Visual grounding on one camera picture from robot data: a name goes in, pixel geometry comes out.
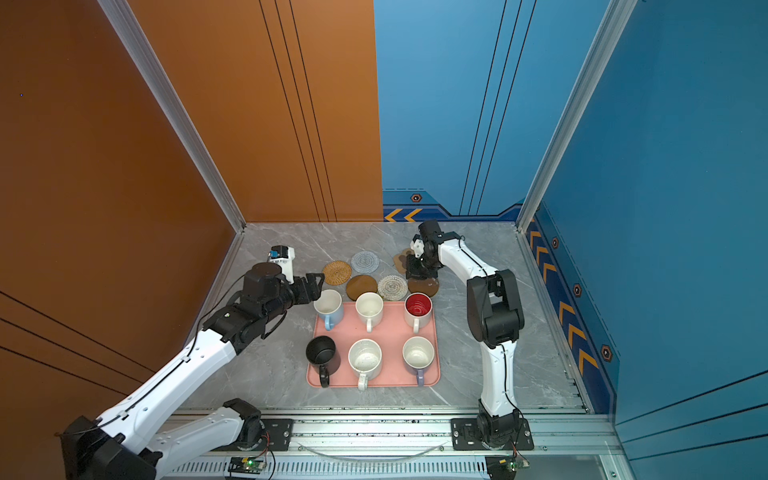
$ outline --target mug handle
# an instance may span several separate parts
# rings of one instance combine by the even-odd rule
[[[324,389],[327,389],[328,386],[331,384],[331,375],[328,374],[328,367],[325,365],[320,366],[320,386],[322,386]]]

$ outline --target pink tray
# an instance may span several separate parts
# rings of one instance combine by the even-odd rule
[[[405,302],[384,302],[382,322],[373,327],[373,332],[366,332],[366,326],[360,321],[354,302],[344,303],[344,318],[330,332],[325,323],[318,318],[315,322],[315,336],[326,335],[336,343],[341,356],[341,366],[331,375],[332,387],[357,388],[357,375],[349,364],[349,348],[360,339],[371,339],[382,347],[382,371],[368,382],[368,386],[416,386],[416,376],[406,370],[402,360],[402,345],[413,336],[413,327],[402,318]],[[437,330],[435,319],[419,329],[423,336],[435,347],[435,361],[424,372],[424,386],[433,386],[440,380],[440,355],[437,350]],[[306,381],[320,388],[320,378],[311,365],[307,365]]]

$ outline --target brown wall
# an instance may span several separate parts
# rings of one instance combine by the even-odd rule
[[[380,221],[372,0],[130,0],[247,221]]]
[[[53,432],[178,351],[233,231],[95,0],[2,2],[0,65],[2,477],[62,478]]]

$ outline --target orange chevron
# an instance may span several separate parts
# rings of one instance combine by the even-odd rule
[[[533,237],[541,238],[541,233],[539,233],[539,232],[531,232],[531,250],[533,250]]]
[[[558,269],[554,268],[554,265],[551,263],[544,262],[544,285],[547,284],[547,270],[552,270],[553,272],[558,271]]]
[[[574,346],[574,333],[585,340],[587,339],[586,335],[584,335],[584,332],[576,328],[573,323],[568,325],[568,345],[570,345],[571,348]]]
[[[393,223],[394,223],[394,222],[396,222],[397,220],[393,220],[393,219],[392,219],[392,217],[394,217],[395,215],[399,214],[401,211],[402,211],[402,208],[396,208],[396,209],[392,210],[392,213],[390,213],[389,215],[387,215],[386,217],[384,217],[384,219],[385,219],[385,220],[389,220],[390,222],[393,222]]]
[[[542,253],[549,253],[549,250],[544,247],[536,247],[536,265],[541,265],[539,260],[541,259]]]
[[[581,376],[584,376],[584,361],[587,360],[589,363],[591,363],[596,369],[600,369],[598,366],[597,360],[593,359],[592,356],[589,353],[586,353],[584,350],[579,349],[578,351],[578,371],[581,374]]]
[[[568,305],[567,303],[560,302],[560,324],[563,324],[563,311],[571,312],[574,315],[576,315],[576,312],[574,312],[574,309],[572,306]]]
[[[421,208],[417,208],[416,210],[414,210],[410,214],[406,215],[406,220],[409,221],[409,222],[414,222],[415,223],[416,220],[413,220],[413,216],[416,215],[420,211],[422,211],[422,209]]]

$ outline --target mug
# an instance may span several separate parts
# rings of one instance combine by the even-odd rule
[[[326,323],[326,330],[331,331],[344,318],[344,304],[341,293],[335,290],[323,290],[320,298],[313,302],[317,316]]]
[[[416,375],[416,385],[424,386],[424,372],[435,360],[435,347],[423,336],[412,336],[402,346],[406,370]]]
[[[371,333],[384,317],[384,300],[378,293],[366,292],[357,297],[355,309],[360,321],[366,324],[366,330]]]
[[[371,339],[358,340],[349,348],[349,364],[359,377],[357,389],[363,391],[382,371],[382,349]]]
[[[432,299],[424,293],[411,293],[406,298],[406,312],[403,318],[413,327],[413,334],[419,333],[419,329],[429,323],[432,315]]]
[[[320,386],[330,385],[330,376],[341,366],[341,357],[336,343],[329,336],[316,336],[306,344],[306,359],[320,376]]]

